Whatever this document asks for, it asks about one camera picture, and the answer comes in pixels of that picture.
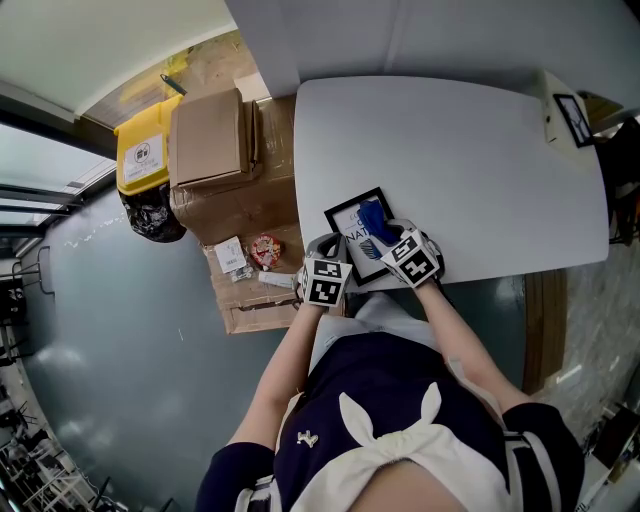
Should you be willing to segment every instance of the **packaging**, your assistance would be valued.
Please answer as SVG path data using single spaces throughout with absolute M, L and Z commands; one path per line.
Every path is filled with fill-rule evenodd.
M 259 172 L 259 119 L 255 102 L 238 89 L 189 93 L 171 115 L 171 187 L 249 181 Z
M 262 232 L 240 236 L 240 244 L 245 248 Z M 280 259 L 273 267 L 273 272 L 294 274 L 304 258 L 304 247 L 300 225 L 291 224 L 268 231 L 284 246 Z M 218 307 L 222 313 L 227 334 L 278 329 L 291 325 L 296 315 L 292 305 L 296 295 L 293 290 L 260 282 L 258 272 L 250 279 L 231 282 L 228 274 L 222 272 L 213 246 L 203 248 L 209 269 L 211 283 L 216 292 Z
M 258 112 L 262 173 L 256 179 L 171 189 L 171 209 L 203 245 L 298 222 L 293 179 L 295 97 L 260 102 Z

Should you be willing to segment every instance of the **black bag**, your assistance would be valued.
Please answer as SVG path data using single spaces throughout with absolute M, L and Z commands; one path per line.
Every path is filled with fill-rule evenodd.
M 152 242 L 168 243 L 180 240 L 186 228 L 178 222 L 169 206 L 169 184 L 126 196 L 119 192 L 127 211 L 131 228 Z

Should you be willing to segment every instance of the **sticker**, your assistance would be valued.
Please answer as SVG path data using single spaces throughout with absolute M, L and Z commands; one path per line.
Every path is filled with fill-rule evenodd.
M 224 274 L 242 268 L 247 264 L 237 236 L 214 246 L 214 249 Z
M 398 269 L 411 284 L 418 284 L 435 270 L 433 263 L 424 251 L 417 251 L 398 265 Z
M 309 302 L 325 304 L 327 306 L 337 306 L 340 302 L 341 286 L 341 283 L 314 278 L 311 280 Z
M 127 149 L 123 165 L 125 183 L 149 176 L 164 167 L 162 138 L 159 133 Z
M 394 249 L 391 251 L 391 254 L 393 254 L 393 257 L 395 258 L 396 262 L 398 262 L 402 258 L 404 258 L 407 254 L 409 254 L 411 251 L 413 251 L 416 247 L 418 247 L 418 244 L 411 236 L 409 238 L 405 238 L 404 242 L 396 245 Z
M 324 260 L 315 260 L 313 262 L 313 273 L 319 276 L 337 277 L 340 279 L 342 273 L 340 272 L 340 265 L 337 263 L 331 263 Z

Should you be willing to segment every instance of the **picture frame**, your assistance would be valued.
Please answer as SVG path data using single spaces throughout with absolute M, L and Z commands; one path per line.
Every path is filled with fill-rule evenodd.
M 582 148 L 593 145 L 591 128 L 589 128 L 589 123 L 575 97 L 571 94 L 554 94 L 553 99 L 557 103 L 565 123 L 567 123 L 576 146 Z
M 389 273 L 382 261 L 370 258 L 360 248 L 360 244 L 369 239 L 369 234 L 358 219 L 357 211 L 362 201 L 375 199 L 380 202 L 385 218 L 393 219 L 391 208 L 380 187 L 353 197 L 324 212 L 333 232 L 342 233 L 347 239 L 348 262 L 353 265 L 351 275 L 358 286 L 375 281 Z

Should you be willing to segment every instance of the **wall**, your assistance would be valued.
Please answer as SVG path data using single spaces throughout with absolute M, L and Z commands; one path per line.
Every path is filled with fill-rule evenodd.
M 149 66 L 233 29 L 224 0 L 3 0 L 0 80 L 82 114 Z
M 313 78 L 382 73 L 520 90 L 545 67 L 574 89 L 640 106 L 640 22 L 622 0 L 227 4 L 274 96 Z M 266 15 L 268 25 L 253 23 Z M 275 67 L 286 84 L 271 80 Z

